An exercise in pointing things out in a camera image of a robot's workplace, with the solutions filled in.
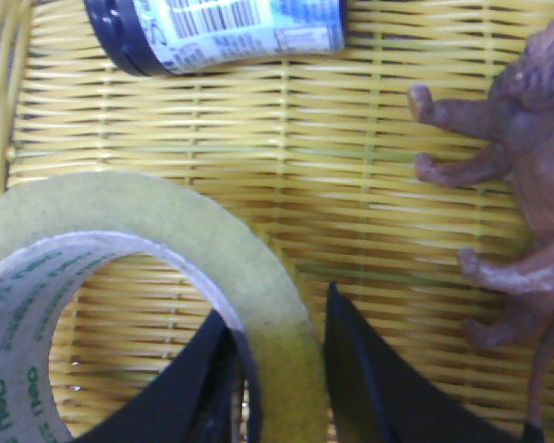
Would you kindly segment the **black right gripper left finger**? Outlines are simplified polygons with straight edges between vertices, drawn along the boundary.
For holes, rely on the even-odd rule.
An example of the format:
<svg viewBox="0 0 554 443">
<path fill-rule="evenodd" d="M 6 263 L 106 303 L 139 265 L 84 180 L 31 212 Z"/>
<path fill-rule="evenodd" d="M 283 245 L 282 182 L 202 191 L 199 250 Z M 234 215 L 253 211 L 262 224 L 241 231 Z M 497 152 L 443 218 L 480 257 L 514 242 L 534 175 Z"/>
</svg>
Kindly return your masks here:
<svg viewBox="0 0 554 443">
<path fill-rule="evenodd" d="M 140 394 L 77 442 L 259 442 L 260 382 L 244 335 L 212 310 Z"/>
</svg>

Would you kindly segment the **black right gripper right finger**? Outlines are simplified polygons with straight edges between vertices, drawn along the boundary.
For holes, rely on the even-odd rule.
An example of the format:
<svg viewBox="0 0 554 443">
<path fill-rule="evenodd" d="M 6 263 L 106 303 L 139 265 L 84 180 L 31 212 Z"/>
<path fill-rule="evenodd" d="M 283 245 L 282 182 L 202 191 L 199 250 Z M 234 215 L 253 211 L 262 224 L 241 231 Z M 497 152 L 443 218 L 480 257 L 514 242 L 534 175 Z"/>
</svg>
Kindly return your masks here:
<svg viewBox="0 0 554 443">
<path fill-rule="evenodd" d="M 341 442 L 512 442 L 409 365 L 336 284 L 328 289 L 325 366 Z"/>
</svg>

